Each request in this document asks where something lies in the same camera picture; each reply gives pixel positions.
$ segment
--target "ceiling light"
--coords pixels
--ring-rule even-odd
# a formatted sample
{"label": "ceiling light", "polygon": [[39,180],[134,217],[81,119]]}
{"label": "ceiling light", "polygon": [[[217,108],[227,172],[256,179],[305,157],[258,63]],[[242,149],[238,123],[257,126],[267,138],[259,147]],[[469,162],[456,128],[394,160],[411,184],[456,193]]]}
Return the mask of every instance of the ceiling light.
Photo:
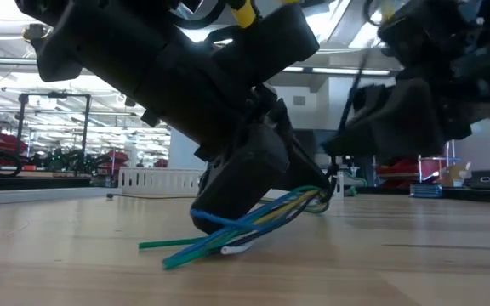
{"label": "ceiling light", "polygon": [[68,107],[65,107],[65,106],[62,106],[62,105],[56,105],[56,107],[54,107],[56,110],[58,111],[71,111],[70,108]]}
{"label": "ceiling light", "polygon": [[133,112],[117,112],[117,111],[91,111],[90,115],[97,116],[137,116]]}
{"label": "ceiling light", "polygon": [[95,123],[95,124],[99,124],[101,125],[102,127],[109,127],[109,124],[105,123],[105,122],[101,122],[99,120],[96,120],[96,119],[92,119],[92,118],[89,118],[88,119],[90,122],[92,123]]}
{"label": "ceiling light", "polygon": [[46,140],[50,140],[50,141],[55,141],[55,140],[56,140],[56,139],[53,139],[52,137],[49,137],[49,136],[43,136],[43,135],[39,135],[39,138],[46,139]]}
{"label": "ceiling light", "polygon": [[[358,73],[358,69],[342,69],[342,68],[311,68],[312,73],[318,74],[346,74],[346,75],[355,75]],[[388,76],[390,71],[382,71],[382,70],[368,70],[365,69],[362,71],[364,76]]]}
{"label": "ceiling light", "polygon": [[302,67],[287,67],[283,69],[283,72],[303,72],[304,68]]}

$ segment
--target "metal rack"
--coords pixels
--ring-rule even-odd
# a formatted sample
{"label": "metal rack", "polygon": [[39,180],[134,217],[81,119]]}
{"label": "metal rack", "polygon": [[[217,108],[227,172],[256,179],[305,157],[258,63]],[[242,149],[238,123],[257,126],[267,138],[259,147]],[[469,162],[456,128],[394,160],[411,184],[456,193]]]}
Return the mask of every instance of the metal rack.
{"label": "metal rack", "polygon": [[452,166],[456,164],[457,161],[460,161],[460,158],[455,156],[455,140],[451,140],[445,145],[445,156],[432,156],[432,157],[422,157],[421,155],[417,156],[417,162],[419,164],[419,182],[422,183],[425,180],[431,179],[434,174],[430,175],[427,178],[423,178],[423,161],[439,161],[440,171],[439,175],[442,173],[444,167],[442,167],[442,161],[446,162],[445,167]]}

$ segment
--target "black plastic housing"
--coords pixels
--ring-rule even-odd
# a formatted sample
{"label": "black plastic housing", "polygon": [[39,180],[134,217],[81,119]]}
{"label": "black plastic housing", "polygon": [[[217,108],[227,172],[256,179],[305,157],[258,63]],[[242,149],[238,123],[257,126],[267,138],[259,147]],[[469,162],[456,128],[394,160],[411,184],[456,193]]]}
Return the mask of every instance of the black plastic housing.
{"label": "black plastic housing", "polygon": [[435,155],[446,139],[430,87],[421,79],[399,81],[391,89],[370,87],[367,105],[345,131],[323,144],[331,156]]}
{"label": "black plastic housing", "polygon": [[[282,180],[287,169],[287,150],[279,135],[265,124],[253,124],[240,135],[229,159],[222,156],[211,164],[191,209],[240,218]],[[205,219],[192,220],[208,234],[221,228]]]}
{"label": "black plastic housing", "polygon": [[405,67],[440,60],[452,37],[468,27],[454,0],[411,0],[378,29]]}

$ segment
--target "white wall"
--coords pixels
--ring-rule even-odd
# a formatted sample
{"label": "white wall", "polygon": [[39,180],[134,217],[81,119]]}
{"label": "white wall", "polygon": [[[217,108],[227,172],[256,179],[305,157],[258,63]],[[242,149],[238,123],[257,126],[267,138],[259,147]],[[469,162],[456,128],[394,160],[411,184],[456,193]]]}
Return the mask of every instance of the white wall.
{"label": "white wall", "polygon": [[[277,96],[285,101],[288,116],[294,128],[318,128],[317,94],[311,93],[308,87],[274,86]],[[304,97],[305,105],[294,105],[294,97]]]}
{"label": "white wall", "polygon": [[[307,87],[275,86],[275,90],[279,98],[285,100],[294,128],[336,130],[352,83],[353,76],[333,76],[327,79],[317,93],[311,93]],[[394,79],[361,80],[361,86],[368,84],[392,85]],[[295,96],[305,97],[305,105],[294,105]]]}
{"label": "white wall", "polygon": [[198,147],[199,145],[194,141],[172,128],[168,167],[174,169],[205,170],[207,164],[194,155]]}
{"label": "white wall", "polygon": [[455,141],[455,155],[461,162],[471,162],[471,170],[490,169],[490,120],[472,125],[473,134]]}

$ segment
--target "white fence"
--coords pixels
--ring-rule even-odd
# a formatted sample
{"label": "white fence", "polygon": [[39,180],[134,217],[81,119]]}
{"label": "white fence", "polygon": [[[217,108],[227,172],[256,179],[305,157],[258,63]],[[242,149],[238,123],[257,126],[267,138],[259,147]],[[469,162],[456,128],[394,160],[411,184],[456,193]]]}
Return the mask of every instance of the white fence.
{"label": "white fence", "polygon": [[[195,196],[202,174],[202,170],[121,167],[118,187],[122,188],[125,195]],[[344,199],[343,180],[344,175],[338,173],[338,186],[334,191],[333,201]],[[286,192],[271,190],[266,196],[276,198]]]}

